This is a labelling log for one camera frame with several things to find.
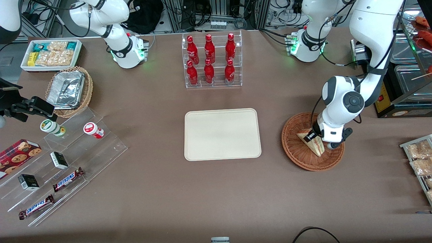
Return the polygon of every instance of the table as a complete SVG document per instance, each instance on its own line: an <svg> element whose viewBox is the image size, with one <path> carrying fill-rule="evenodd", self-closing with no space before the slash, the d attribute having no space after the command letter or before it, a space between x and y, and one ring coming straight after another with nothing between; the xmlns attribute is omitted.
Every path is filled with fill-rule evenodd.
<svg viewBox="0 0 432 243"><path fill-rule="evenodd" d="M0 241L198 243L229 236L233 243L291 242L307 226L345 243L431 241L432 216L414 214L430 207L398 146L430 134L430 119L378 119L370 106L362 124L349 123L354 133L342 161L329 171L305 171L283 151L284 123L311 111L329 77L360 70L323 58L302 63L259 31L242 33L243 87L229 90L185 88L181 35L158 35L148 62L130 70L113 62L102 39L82 39L79 64L94 82L90 107L129 149L37 227L28 228L0 202ZM348 28L334 28L327 57L348 62L351 38ZM21 95L44 97L52 75L23 72ZM185 160L184 115L235 108L257 111L261 156ZM0 149L20 138L42 139L42 120L8 119ZM310 231L297 242L319 240L333 242Z"/></svg>

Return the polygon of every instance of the coca-cola bottle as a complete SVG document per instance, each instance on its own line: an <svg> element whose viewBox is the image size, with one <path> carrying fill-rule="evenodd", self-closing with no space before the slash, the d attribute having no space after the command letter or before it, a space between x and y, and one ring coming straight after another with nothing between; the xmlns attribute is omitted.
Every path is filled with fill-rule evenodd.
<svg viewBox="0 0 432 243"><path fill-rule="evenodd" d="M232 59L229 59L226 62L226 67L225 67L225 83L227 85L231 85L234 82L234 72L235 69L232 65Z"/></svg>
<svg viewBox="0 0 432 243"><path fill-rule="evenodd" d="M234 43L234 34L228 34L228 41L225 46L225 59L228 61L229 59L235 58L235 43Z"/></svg>
<svg viewBox="0 0 432 243"><path fill-rule="evenodd" d="M206 66L204 67L204 74L206 75L206 82L212 84L215 77L215 70L212 66L210 59L206 59Z"/></svg>
<svg viewBox="0 0 432 243"><path fill-rule="evenodd" d="M194 67L194 64L192 63L191 60L188 60L186 62L187 65L187 77L189 79L189 82L191 83L192 86L196 86L198 85L198 73L197 70Z"/></svg>
<svg viewBox="0 0 432 243"><path fill-rule="evenodd" d="M194 62L195 65L198 65L200 63L200 58L198 57L198 48L194 43L194 38L192 36L188 36L187 38L187 55L189 56L189 59Z"/></svg>
<svg viewBox="0 0 432 243"><path fill-rule="evenodd" d="M215 52L215 44L212 41L212 35L206 35L206 45L204 46L204 50L206 51L206 58L210 59L211 63L215 63L216 61L216 52Z"/></svg>

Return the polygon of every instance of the snack box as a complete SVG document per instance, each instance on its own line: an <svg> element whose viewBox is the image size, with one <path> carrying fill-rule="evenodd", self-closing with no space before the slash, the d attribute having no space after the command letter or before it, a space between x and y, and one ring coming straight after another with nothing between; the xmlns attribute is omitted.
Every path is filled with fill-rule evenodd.
<svg viewBox="0 0 432 243"><path fill-rule="evenodd" d="M30 53L33 52L36 44L42 42L51 42L51 41L61 41L61 42L76 42L75 50L73 51L72 61L69 66L51 66L51 67L41 67L41 66L29 66L27 61L29 60ZM70 67L74 67L76 62L78 61L79 52L81 51L82 43L77 39L41 39L36 41L30 41L27 50L25 51L24 58L21 62L21 68L27 72L55 72L63 69L67 69Z"/></svg>
<svg viewBox="0 0 432 243"><path fill-rule="evenodd" d="M33 142L21 139L0 153L0 179L10 174L32 157L42 152L41 147Z"/></svg>

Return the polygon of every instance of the aluminum foil container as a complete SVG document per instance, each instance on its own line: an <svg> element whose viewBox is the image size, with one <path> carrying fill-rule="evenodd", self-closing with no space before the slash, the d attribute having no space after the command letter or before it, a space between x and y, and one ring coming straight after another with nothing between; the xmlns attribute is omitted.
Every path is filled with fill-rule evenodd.
<svg viewBox="0 0 432 243"><path fill-rule="evenodd" d="M54 109L76 109L83 94L86 76L80 71L58 73L54 77L47 102Z"/></svg>

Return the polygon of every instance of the wicker basket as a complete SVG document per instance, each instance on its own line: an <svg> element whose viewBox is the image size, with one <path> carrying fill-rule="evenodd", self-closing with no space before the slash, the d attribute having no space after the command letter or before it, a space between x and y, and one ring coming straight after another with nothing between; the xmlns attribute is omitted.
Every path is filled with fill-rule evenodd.
<svg viewBox="0 0 432 243"><path fill-rule="evenodd" d="M81 96L81 104L75 110L54 110L54 114L63 117L69 118L77 113L79 110L87 107L90 103L90 99L92 98L93 91L93 81L92 77L90 77L89 73L82 67L72 67L62 70L60 72L72 72L72 71L80 71L85 74L86 79L84 80L83 94ZM48 98L48 94L51 90L51 85L53 84L54 77L51 79L51 82L48 84L47 91L45 92L45 99Z"/></svg>
<svg viewBox="0 0 432 243"><path fill-rule="evenodd" d="M324 142L325 151L318 157L297 136L302 129L311 128L311 112L303 112L291 117L282 130L282 145L288 157L298 166L311 171L323 171L333 168L342 159L345 144L342 143L334 150L328 149Z"/></svg>

